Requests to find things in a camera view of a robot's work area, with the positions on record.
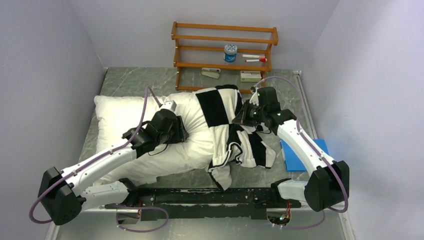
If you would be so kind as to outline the black white checkered pillowcase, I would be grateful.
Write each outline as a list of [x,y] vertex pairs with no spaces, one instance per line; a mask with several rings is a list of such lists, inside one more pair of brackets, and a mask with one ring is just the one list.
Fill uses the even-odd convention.
[[270,169],[273,166],[276,152],[263,141],[256,129],[232,122],[243,106],[236,85],[219,85],[194,94],[213,142],[213,157],[206,171],[220,191],[227,190],[232,184],[230,162],[244,168]]

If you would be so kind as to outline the white pillow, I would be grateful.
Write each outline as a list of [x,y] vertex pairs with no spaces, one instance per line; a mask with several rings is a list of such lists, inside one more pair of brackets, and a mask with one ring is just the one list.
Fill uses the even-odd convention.
[[98,123],[96,152],[109,150],[114,143],[125,140],[140,122],[141,137],[149,150],[97,180],[95,185],[111,184],[127,178],[136,185],[154,182],[156,178],[204,169],[214,156],[213,137],[201,105],[194,93],[174,93],[153,97],[94,98]]

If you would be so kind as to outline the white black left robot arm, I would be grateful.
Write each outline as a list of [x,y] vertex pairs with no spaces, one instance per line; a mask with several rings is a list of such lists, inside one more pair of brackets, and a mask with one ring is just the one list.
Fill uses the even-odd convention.
[[99,186],[94,186],[94,182],[159,145],[179,144],[188,136],[182,117],[161,108],[151,120],[129,129],[109,148],[62,170],[47,169],[41,178],[37,200],[30,208],[30,220],[61,226],[80,213],[102,205],[134,207],[139,200],[138,189],[128,178]]

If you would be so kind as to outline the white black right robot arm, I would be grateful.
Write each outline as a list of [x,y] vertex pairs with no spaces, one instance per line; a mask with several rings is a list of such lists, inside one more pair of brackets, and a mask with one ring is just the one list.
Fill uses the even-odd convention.
[[347,211],[349,205],[350,169],[345,161],[336,161],[306,134],[289,109],[281,109],[273,87],[253,88],[241,112],[232,121],[245,127],[264,125],[283,140],[304,165],[309,179],[289,178],[271,185],[270,202],[282,207],[288,200],[305,202],[315,212],[331,209]]

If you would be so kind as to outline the small white red box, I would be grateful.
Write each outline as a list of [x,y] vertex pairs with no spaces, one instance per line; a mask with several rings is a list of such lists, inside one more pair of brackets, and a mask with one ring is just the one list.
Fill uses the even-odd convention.
[[262,79],[260,71],[245,71],[240,72],[240,81],[248,83],[257,83]]

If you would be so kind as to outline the red capped marker pen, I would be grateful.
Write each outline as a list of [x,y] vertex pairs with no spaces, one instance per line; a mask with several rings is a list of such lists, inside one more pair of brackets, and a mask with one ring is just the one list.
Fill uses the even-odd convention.
[[265,62],[267,62],[267,59],[266,58],[252,58],[252,59],[246,59],[245,62],[247,62],[247,63],[255,63],[255,62],[265,63]]

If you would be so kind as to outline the white marker pen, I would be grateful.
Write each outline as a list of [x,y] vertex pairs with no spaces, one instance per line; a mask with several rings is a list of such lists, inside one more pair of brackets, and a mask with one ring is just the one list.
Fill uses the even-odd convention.
[[265,59],[265,55],[256,55],[256,54],[242,54],[243,58],[254,58],[254,59]]

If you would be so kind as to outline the blue white round jar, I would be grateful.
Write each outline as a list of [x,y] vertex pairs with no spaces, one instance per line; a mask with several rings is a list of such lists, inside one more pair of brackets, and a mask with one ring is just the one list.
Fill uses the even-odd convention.
[[223,49],[224,61],[227,63],[233,63],[236,60],[238,47],[235,44],[226,44]]

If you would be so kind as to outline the blue foam block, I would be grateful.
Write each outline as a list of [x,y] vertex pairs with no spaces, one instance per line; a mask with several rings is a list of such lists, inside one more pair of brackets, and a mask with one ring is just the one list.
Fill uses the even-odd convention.
[[[328,154],[327,144],[324,139],[313,139],[313,141],[326,153]],[[301,160],[297,157],[295,152],[289,147],[289,145],[282,139],[279,140],[281,146],[281,152],[284,155],[284,164],[287,172],[306,172],[307,169]]]

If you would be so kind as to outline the wooden shelf rack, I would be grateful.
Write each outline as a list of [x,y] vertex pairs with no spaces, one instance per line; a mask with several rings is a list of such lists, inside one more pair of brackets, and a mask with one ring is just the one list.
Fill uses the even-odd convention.
[[220,69],[220,75],[241,71],[259,72],[263,78],[272,70],[272,48],[279,43],[276,27],[173,22],[171,39],[175,42],[173,66],[175,89],[197,91],[204,86],[182,84],[191,69]]

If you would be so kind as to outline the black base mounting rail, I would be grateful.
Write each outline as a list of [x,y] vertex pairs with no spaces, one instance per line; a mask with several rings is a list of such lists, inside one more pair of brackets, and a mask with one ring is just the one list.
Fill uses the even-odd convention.
[[298,200],[286,200],[270,187],[229,188],[137,188],[122,203],[126,207],[141,207],[141,220],[250,218],[266,220],[272,209],[300,208]]

